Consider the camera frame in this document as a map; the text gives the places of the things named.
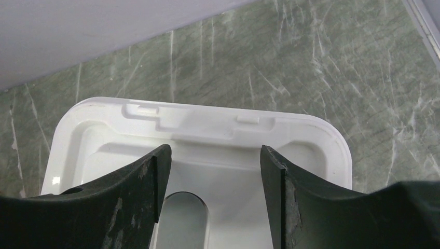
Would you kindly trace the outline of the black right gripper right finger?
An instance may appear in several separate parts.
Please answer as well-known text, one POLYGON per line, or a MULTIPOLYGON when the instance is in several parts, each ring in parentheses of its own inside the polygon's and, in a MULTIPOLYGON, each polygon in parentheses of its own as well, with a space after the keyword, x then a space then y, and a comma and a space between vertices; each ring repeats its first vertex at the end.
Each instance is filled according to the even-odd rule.
POLYGON ((266 145, 260 169, 274 248, 439 248, 438 181, 360 193, 266 145))

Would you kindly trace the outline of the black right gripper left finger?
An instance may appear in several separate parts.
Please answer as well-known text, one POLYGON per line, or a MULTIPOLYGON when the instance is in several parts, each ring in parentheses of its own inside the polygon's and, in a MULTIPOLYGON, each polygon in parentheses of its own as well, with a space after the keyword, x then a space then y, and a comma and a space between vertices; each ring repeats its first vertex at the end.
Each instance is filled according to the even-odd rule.
POLYGON ((163 144, 59 195, 1 197, 1 248, 149 248, 171 156, 163 144))

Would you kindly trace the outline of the white plastic bin lid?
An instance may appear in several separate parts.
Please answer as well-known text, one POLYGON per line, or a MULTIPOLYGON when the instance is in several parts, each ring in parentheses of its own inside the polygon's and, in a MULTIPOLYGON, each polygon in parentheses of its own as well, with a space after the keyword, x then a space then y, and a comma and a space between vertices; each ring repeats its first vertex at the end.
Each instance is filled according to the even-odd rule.
POLYGON ((73 106, 52 139, 42 194, 172 149, 164 210, 152 248, 272 248, 260 173, 267 145, 301 168, 352 187, 340 132, 310 115, 95 97, 73 106))

